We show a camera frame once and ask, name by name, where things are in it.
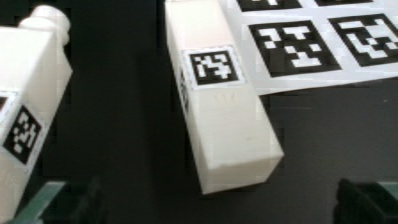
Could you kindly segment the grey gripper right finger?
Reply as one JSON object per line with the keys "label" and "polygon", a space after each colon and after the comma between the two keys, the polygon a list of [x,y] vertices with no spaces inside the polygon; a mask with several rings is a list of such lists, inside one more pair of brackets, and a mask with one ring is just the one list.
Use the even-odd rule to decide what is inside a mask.
{"label": "grey gripper right finger", "polygon": [[398,182],[338,184],[335,224],[398,224]]}

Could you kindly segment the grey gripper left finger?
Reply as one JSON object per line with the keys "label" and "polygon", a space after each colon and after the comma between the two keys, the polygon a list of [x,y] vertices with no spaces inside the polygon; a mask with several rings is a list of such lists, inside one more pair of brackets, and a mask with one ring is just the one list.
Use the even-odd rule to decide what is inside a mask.
{"label": "grey gripper left finger", "polygon": [[107,205],[97,178],[51,181],[8,224],[107,224]]}

